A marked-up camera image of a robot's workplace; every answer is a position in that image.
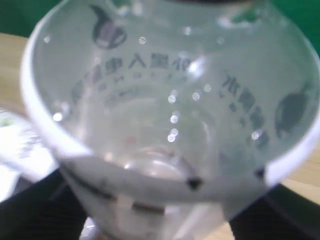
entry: water droplet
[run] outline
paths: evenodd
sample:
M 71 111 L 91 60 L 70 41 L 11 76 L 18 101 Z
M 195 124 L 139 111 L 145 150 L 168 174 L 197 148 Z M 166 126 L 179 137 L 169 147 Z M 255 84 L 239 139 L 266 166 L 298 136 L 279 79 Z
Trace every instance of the water droplet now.
M 194 92 L 192 94 L 192 99 L 195 100 L 195 101 L 198 101 L 200 99 L 200 94 L 197 93 L 197 92 Z
M 172 116 L 177 116 L 178 118 L 180 118 L 180 112 L 174 111 L 174 112 L 172 113 Z
M 179 117 L 176 115 L 173 115 L 170 117 L 170 121 L 171 123 L 176 124 L 179 121 Z
M 62 114 L 62 112 L 56 112 L 53 115 L 53 120 L 56 122 L 61 122 L 64 119 L 64 115 Z
M 209 84 L 206 84 L 203 88 L 203 90 L 207 93 L 211 92 L 211 86 Z
M 141 36 L 141 37 L 139 38 L 139 43 L 140 43 L 140 44 L 146 44 L 146 43 L 147 43 L 146 37 L 145 37 L 145 36 Z
M 177 90 L 172 90 L 170 95 L 177 97 L 178 96 L 178 91 Z
M 170 135 L 168 136 L 168 142 L 169 142 L 169 143 L 173 143 L 175 140 L 176 140 L 176 137 L 175 137 L 174 135 L 170 134 Z
M 176 128 L 172 128 L 171 129 L 171 131 L 170 131 L 170 135 L 173 135 L 173 136 L 178 136 L 178 134 L 179 134 L 179 131 L 178 131 L 178 129 L 176 129 Z
M 43 41 L 48 44 L 50 42 L 50 36 L 46 36 Z
M 222 36 L 220 36 L 220 37 L 218 37 L 217 39 L 216 39 L 216 42 L 218 43 L 218 44 L 224 44 L 225 43 L 225 39 L 222 37 Z
M 170 96 L 168 97 L 168 102 L 171 103 L 171 104 L 175 103 L 175 102 L 176 102 L 176 97 L 173 96 L 173 95 L 170 95 Z
M 189 36 L 191 34 L 191 27 L 187 26 L 185 29 L 184 29 L 184 34 Z
M 262 134 L 262 130 L 260 130 L 260 129 L 254 131 L 254 132 L 251 134 L 252 140 L 257 140 L 258 138 L 260 138 L 261 134 Z

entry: printed logo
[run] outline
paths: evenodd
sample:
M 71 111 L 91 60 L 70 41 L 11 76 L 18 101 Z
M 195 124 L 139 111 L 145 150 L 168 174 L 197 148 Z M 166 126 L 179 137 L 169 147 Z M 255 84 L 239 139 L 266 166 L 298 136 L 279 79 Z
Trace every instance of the printed logo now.
M 114 24 L 107 13 L 96 5 L 90 5 L 98 20 L 93 29 L 93 41 L 102 49 L 115 49 L 127 40 L 125 31 Z
M 275 111 L 275 131 L 279 139 L 283 133 L 290 134 L 302 119 L 308 104 L 307 91 L 311 88 L 305 83 L 299 92 L 288 94 L 278 104 Z

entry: clear plastic cup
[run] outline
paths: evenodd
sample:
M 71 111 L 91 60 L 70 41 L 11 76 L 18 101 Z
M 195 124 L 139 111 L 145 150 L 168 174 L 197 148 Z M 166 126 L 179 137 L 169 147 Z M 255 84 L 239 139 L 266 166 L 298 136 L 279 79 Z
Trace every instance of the clear plastic cup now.
M 264 0 L 64 0 L 22 61 L 29 117 L 111 239 L 200 240 L 319 138 L 319 58 Z

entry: wooden table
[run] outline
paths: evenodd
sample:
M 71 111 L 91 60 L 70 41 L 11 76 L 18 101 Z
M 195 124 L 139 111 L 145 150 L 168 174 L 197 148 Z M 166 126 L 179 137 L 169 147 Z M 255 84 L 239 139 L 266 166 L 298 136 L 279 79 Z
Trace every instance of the wooden table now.
M 0 33 L 0 106 L 24 114 L 20 96 L 19 74 L 26 38 Z M 320 205 L 320 144 L 297 171 L 283 184 Z M 234 240 L 226 223 L 206 240 Z

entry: green background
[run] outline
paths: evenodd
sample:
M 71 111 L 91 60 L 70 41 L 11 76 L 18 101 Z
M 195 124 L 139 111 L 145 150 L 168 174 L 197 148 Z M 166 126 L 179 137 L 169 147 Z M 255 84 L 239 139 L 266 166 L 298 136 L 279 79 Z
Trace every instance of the green background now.
M 0 32 L 28 37 L 36 23 L 60 0 L 0 0 Z M 320 0 L 272 0 L 320 53 Z

